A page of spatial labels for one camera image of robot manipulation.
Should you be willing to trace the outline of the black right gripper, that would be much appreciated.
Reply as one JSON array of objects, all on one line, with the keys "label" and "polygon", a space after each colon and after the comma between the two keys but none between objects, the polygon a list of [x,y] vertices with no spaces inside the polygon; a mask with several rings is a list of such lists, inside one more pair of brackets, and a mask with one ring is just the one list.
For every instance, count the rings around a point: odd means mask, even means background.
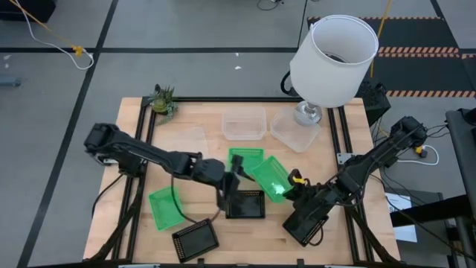
[{"label": "black right gripper", "polygon": [[337,201],[337,193],[326,185],[294,183],[292,180],[294,176],[303,178],[297,168],[293,169],[288,175],[288,182],[293,188],[283,193],[283,197],[292,201],[295,210],[293,213],[315,219],[328,216]]}]

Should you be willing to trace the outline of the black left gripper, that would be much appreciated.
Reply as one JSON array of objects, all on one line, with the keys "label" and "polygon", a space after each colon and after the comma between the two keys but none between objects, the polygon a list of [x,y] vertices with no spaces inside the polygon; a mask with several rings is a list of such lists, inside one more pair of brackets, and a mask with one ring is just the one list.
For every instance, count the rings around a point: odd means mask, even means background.
[{"label": "black left gripper", "polygon": [[242,156],[232,155],[231,171],[225,172],[216,186],[216,205],[220,211],[226,210],[228,200],[237,192],[240,183],[238,176],[254,182],[254,179],[245,172],[243,160]]}]

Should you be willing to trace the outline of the green plastic basket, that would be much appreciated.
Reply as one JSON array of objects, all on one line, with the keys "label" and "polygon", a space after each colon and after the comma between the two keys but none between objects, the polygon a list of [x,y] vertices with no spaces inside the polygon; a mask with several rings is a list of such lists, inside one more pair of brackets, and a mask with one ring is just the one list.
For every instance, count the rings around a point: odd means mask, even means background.
[{"label": "green plastic basket", "polygon": [[269,156],[256,166],[251,175],[268,198],[275,203],[282,203],[286,199],[284,194],[292,188],[288,181],[289,172],[274,156]]},{"label": "green plastic basket", "polygon": [[231,168],[233,155],[243,157],[242,166],[244,171],[250,175],[252,170],[264,162],[264,149],[260,147],[231,147],[228,150],[228,161],[226,167]]},{"label": "green plastic basket", "polygon": [[170,186],[149,194],[148,200],[155,227],[160,232],[184,222],[176,207],[182,208],[179,195]]}]

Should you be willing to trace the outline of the clear plastic container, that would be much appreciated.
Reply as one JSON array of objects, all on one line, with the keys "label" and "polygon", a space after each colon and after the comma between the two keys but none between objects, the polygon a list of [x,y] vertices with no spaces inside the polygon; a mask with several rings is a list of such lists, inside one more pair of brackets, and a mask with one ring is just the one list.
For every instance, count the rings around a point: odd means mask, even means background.
[{"label": "clear plastic container", "polygon": [[318,124],[291,107],[282,108],[270,127],[271,134],[296,153],[306,151],[321,130]]},{"label": "clear plastic container", "polygon": [[222,133],[230,141],[254,141],[267,131],[263,107],[238,106],[222,113]]}]

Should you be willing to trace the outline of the small green succulent plant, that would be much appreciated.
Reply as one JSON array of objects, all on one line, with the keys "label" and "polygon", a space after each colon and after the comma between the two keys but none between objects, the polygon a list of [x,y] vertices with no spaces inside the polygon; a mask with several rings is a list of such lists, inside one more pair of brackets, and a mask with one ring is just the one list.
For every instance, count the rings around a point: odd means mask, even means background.
[{"label": "small green succulent plant", "polygon": [[159,84],[155,84],[154,92],[148,100],[153,112],[162,116],[162,119],[155,123],[156,126],[166,124],[173,119],[174,112],[178,109],[173,98],[174,91],[174,87],[165,86],[162,88]]}]

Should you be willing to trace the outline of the white shade table lamp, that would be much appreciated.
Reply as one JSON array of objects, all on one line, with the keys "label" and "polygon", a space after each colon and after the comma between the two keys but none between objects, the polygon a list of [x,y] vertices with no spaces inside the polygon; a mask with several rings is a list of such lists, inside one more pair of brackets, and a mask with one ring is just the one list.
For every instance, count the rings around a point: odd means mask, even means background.
[{"label": "white shade table lamp", "polygon": [[331,15],[313,23],[289,64],[292,87],[303,98],[295,119],[316,124],[323,108],[351,101],[378,49],[375,31],[357,17]]}]

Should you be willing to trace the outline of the black electronics box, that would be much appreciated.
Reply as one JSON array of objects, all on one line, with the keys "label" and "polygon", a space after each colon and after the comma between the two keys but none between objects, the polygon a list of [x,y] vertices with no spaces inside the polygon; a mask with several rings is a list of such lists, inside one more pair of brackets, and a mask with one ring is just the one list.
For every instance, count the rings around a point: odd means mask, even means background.
[{"label": "black electronics box", "polygon": [[391,108],[387,99],[387,89],[382,83],[372,84],[364,80],[356,94],[364,103],[368,125],[374,125]]}]

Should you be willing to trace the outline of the white paper sheet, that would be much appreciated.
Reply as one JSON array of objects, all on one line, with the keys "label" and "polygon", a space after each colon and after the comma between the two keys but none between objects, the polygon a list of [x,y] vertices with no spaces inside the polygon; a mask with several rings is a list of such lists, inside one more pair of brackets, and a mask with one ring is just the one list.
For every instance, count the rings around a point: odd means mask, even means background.
[{"label": "white paper sheet", "polygon": [[[386,193],[385,196],[387,198],[387,205],[390,213],[412,207],[411,199],[408,196],[400,196],[391,193]],[[415,225],[394,227],[393,230],[397,240],[411,243],[417,242]]]}]

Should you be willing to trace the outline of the black beam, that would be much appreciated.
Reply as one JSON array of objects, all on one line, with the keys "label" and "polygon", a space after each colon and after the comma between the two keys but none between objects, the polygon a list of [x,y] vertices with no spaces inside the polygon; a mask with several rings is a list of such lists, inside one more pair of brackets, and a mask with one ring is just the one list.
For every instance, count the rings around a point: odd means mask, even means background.
[{"label": "black beam", "polygon": [[397,209],[390,213],[394,227],[457,217],[476,217],[476,200],[470,199],[467,195],[460,195],[426,205]]}]

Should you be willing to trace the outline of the black desk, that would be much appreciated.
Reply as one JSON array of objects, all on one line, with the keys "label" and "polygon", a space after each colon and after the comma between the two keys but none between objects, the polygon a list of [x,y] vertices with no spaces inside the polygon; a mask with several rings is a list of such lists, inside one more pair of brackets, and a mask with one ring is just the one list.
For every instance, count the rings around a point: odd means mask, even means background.
[{"label": "black desk", "polygon": [[469,205],[476,218],[476,107],[447,111],[446,122]]}]

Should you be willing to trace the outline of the black mat with orange stripes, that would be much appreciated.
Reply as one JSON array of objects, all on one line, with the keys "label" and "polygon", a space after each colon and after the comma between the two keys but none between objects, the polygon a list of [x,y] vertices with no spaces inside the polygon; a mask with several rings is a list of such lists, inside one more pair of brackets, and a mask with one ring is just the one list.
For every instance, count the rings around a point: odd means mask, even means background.
[{"label": "black mat with orange stripes", "polygon": [[383,27],[365,80],[382,83],[388,97],[476,98],[476,48],[460,48],[443,18],[362,19]]}]

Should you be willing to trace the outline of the black box on floor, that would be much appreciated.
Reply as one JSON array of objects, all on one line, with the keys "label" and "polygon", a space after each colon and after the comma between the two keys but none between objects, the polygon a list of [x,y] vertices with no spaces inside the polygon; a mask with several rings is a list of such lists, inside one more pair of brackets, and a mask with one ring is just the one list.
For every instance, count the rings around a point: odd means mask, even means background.
[{"label": "black box on floor", "polygon": [[[16,6],[16,0],[0,0],[0,20],[25,21],[22,11]],[[25,12],[40,22],[47,22],[57,7],[57,0],[18,0]]]}]

